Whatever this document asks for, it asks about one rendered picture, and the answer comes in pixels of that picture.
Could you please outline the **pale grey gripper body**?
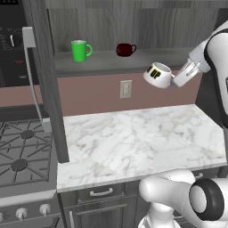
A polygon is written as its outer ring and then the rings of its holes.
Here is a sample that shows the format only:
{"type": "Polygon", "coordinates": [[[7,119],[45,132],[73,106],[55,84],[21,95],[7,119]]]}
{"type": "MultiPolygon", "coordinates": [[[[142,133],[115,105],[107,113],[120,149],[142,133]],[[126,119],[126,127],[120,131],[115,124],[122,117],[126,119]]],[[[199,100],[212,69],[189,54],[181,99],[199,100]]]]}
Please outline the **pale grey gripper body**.
{"type": "Polygon", "coordinates": [[[200,71],[200,63],[194,63],[191,59],[188,59],[184,66],[178,71],[173,78],[173,83],[182,87],[189,82],[200,71]]]}

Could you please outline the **white mug with black print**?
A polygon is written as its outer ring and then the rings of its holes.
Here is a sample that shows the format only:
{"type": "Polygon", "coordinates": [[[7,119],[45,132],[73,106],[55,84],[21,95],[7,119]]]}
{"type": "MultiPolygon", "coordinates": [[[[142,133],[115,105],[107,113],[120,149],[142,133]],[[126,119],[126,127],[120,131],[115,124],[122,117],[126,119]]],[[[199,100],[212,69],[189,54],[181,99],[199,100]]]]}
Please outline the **white mug with black print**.
{"type": "Polygon", "coordinates": [[[143,73],[146,82],[162,89],[168,88],[174,77],[172,70],[167,65],[159,62],[153,62],[143,73]]]}

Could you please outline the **dark red mug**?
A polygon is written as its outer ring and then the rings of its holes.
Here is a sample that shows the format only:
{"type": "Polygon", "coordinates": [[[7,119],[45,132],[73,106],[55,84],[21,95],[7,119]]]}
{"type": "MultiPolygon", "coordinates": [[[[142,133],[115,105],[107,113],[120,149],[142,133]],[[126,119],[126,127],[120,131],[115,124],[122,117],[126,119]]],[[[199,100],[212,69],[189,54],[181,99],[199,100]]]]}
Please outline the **dark red mug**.
{"type": "Polygon", "coordinates": [[[120,57],[129,57],[136,51],[137,46],[127,43],[117,45],[116,54],[120,57]]]}

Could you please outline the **green mug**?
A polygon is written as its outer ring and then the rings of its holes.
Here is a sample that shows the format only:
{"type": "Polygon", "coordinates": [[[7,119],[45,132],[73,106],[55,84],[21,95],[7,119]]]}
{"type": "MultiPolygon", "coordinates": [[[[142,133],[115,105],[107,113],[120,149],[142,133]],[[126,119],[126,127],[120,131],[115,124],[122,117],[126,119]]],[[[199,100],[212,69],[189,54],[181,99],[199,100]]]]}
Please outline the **green mug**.
{"type": "Polygon", "coordinates": [[[74,40],[71,51],[75,62],[84,62],[93,53],[93,48],[85,40],[74,40]]]}

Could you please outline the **dark grey base cabinet door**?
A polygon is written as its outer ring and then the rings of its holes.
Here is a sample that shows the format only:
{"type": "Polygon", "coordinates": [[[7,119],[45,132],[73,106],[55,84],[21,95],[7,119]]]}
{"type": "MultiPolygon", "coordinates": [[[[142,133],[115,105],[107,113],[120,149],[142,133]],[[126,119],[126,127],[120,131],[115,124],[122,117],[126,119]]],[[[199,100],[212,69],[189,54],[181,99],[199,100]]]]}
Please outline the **dark grey base cabinet door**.
{"type": "Polygon", "coordinates": [[[75,228],[134,228],[136,196],[102,200],[65,208],[68,228],[73,212],[75,228]]]}

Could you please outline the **dark grey drawer front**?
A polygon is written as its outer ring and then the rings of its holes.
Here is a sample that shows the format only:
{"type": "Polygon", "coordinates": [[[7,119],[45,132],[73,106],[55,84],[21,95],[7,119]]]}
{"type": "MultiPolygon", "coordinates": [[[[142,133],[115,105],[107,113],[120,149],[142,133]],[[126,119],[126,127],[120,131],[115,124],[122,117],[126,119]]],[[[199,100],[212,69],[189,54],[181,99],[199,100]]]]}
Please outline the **dark grey drawer front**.
{"type": "Polygon", "coordinates": [[[122,184],[121,183],[109,184],[109,185],[94,187],[94,188],[90,188],[90,189],[79,190],[77,192],[77,195],[78,195],[77,201],[86,202],[88,200],[105,199],[108,197],[118,196],[121,193],[122,193],[122,184]],[[109,188],[113,188],[113,193],[110,195],[101,196],[101,197],[91,197],[89,194],[90,191],[101,192],[101,191],[107,191],[109,188]]]}

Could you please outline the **black microwave oven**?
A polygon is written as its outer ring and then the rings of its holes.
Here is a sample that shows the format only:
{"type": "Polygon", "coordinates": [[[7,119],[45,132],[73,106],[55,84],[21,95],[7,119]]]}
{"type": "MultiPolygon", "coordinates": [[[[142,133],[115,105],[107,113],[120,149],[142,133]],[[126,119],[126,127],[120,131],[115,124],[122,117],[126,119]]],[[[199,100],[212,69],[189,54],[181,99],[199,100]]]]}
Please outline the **black microwave oven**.
{"type": "Polygon", "coordinates": [[[0,87],[29,85],[22,39],[27,26],[22,0],[0,0],[0,87]]]}

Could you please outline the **grey gas stove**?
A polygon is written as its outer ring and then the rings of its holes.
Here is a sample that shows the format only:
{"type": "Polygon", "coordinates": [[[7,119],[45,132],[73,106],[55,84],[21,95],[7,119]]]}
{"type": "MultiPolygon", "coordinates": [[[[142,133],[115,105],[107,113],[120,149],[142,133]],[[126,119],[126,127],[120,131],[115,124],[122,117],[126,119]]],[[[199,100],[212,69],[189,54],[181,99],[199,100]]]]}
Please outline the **grey gas stove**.
{"type": "Polygon", "coordinates": [[[0,228],[65,228],[53,135],[36,119],[0,123],[0,212],[0,228]],[[39,212],[43,204],[51,206],[48,216],[39,212]],[[19,208],[28,210],[23,221],[19,208]]]}

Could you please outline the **beige wall outlet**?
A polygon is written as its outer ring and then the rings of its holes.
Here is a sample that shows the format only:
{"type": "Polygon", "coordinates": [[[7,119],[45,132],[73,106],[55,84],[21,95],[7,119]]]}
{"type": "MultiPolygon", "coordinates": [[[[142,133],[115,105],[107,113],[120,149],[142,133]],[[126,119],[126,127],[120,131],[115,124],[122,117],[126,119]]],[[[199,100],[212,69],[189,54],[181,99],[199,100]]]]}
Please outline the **beige wall outlet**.
{"type": "Polygon", "coordinates": [[[122,80],[120,82],[120,98],[130,98],[132,96],[132,81],[122,80]]]}

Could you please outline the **dark grey wall cabinet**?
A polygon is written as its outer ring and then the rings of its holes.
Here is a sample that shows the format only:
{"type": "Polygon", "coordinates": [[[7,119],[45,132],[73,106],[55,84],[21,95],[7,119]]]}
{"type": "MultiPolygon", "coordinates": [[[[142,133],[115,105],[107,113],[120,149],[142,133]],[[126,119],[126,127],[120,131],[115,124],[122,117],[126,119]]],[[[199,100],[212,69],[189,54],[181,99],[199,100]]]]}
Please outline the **dark grey wall cabinet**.
{"type": "Polygon", "coordinates": [[[89,76],[144,71],[154,61],[180,69],[188,53],[209,37],[228,0],[45,0],[57,75],[89,76]],[[93,53],[75,62],[71,42],[93,53]],[[136,45],[129,57],[118,44],[136,45]]]}

